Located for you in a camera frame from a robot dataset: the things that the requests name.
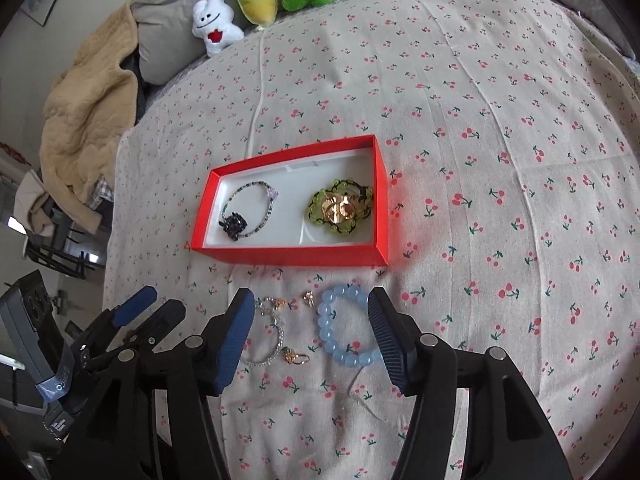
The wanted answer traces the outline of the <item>grey pillow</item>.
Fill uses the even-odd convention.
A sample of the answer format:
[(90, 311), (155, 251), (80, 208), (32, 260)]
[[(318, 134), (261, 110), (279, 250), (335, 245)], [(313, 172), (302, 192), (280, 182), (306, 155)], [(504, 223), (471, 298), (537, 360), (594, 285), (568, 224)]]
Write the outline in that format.
[[(192, 10), (200, 0), (131, 0), (138, 23), (140, 70), (148, 84), (162, 86), (205, 54), (202, 40), (192, 34)], [(236, 0), (224, 0), (234, 12), (233, 23), (250, 26)]]

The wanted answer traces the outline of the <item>cherry print bed sheet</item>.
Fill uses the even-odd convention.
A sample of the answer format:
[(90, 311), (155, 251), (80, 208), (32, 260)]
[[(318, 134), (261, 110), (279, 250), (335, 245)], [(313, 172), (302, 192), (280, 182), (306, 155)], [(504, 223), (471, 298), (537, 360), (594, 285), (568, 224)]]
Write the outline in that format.
[[(210, 170), (370, 134), (388, 266), (229, 266), (190, 244)], [(350, 0), (194, 66), (120, 141), (104, 302), (145, 285), (199, 332), (240, 287), (286, 301), (309, 360), (243, 366), (213, 400), (235, 479), (387, 479), (410, 400), (323, 350), (305, 292), (381, 286), (450, 346), (502, 347), (591, 477), (639, 401), (639, 84), (551, 0)]]

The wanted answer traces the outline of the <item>white plush toy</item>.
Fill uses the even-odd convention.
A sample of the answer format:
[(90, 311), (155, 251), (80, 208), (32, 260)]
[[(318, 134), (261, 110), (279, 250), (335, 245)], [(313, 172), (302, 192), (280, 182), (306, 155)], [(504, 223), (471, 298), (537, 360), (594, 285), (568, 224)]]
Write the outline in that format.
[(233, 19), (234, 11), (226, 0), (200, 0), (194, 4), (192, 34), (203, 40), (210, 58), (244, 38), (244, 32)]

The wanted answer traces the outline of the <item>black hair claw clip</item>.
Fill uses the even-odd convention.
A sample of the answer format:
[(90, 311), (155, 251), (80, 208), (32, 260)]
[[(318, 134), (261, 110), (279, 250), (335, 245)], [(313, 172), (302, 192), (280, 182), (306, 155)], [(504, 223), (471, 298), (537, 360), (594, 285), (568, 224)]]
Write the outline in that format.
[(218, 226), (220, 226), (224, 234), (234, 242), (237, 242), (240, 238), (247, 237), (247, 232), (245, 232), (247, 222), (242, 214), (238, 214), (237, 212), (232, 212), (230, 216), (222, 217), (218, 221)]

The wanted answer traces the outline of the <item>red jewelry box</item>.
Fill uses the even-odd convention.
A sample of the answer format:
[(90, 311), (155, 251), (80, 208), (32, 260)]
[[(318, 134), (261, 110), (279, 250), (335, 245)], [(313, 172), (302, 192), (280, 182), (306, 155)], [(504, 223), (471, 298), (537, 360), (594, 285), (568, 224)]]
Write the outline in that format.
[[(218, 226), (237, 212), (247, 237)], [(289, 148), (213, 169), (191, 248), (228, 263), (386, 266), (387, 179), (375, 136)]]

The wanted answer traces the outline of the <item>beige quilted blanket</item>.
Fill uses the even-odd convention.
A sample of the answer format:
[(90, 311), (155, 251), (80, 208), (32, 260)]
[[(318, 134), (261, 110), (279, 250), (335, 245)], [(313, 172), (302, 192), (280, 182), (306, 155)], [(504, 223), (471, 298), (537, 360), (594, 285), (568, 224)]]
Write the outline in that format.
[(88, 205), (96, 182), (115, 182), (120, 137), (134, 126), (138, 80), (122, 61), (138, 46), (130, 5), (114, 11), (53, 81), (43, 107), (39, 151), (44, 187), (78, 226), (95, 233), (102, 217)]

